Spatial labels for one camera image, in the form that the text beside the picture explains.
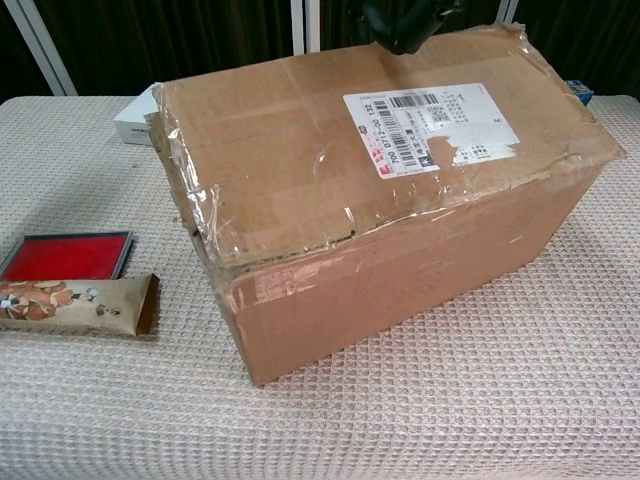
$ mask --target white box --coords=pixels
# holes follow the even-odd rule
[[[138,97],[122,110],[113,123],[124,143],[135,143],[137,145],[151,145],[149,138],[149,127],[144,120],[144,116],[157,112],[158,106],[151,95],[151,89],[159,85],[154,83],[142,92]]]

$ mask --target barcode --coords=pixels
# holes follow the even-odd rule
[[[391,97],[390,100],[396,108],[424,107],[440,103],[438,97],[433,93],[402,95],[401,97]]]
[[[393,145],[396,147],[396,150],[400,155],[402,164],[405,166],[405,168],[417,167],[418,161],[411,151],[409,142],[407,142],[402,128],[400,127],[400,124],[398,124],[398,120],[391,113],[391,110],[389,110],[387,102],[385,102],[384,100],[374,100],[373,105],[376,107],[376,110],[378,111],[378,114],[380,115],[382,123],[387,129],[387,132],[389,132],[391,141],[393,142]]]
[[[442,105],[433,105],[433,106],[427,107],[427,110],[429,111],[429,114],[431,114],[431,118],[433,118],[434,122],[450,122],[451,121],[451,119],[449,118],[449,115],[447,115],[447,112],[445,112]]]

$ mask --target red ink pad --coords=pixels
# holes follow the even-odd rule
[[[131,232],[28,235],[0,265],[0,280],[110,280],[120,276]]]

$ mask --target table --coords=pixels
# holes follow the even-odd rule
[[[162,281],[144,338],[0,332],[0,478],[640,475],[640,104],[629,152],[529,266],[252,387],[129,98],[0,107],[0,257],[22,234],[131,229]]]

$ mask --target white tablecloth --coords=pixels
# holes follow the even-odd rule
[[[0,332],[0,478],[640,476],[640,104],[592,110],[629,152],[531,265],[263,389],[127,98],[0,107],[0,257],[27,233],[131,229],[153,334]]]

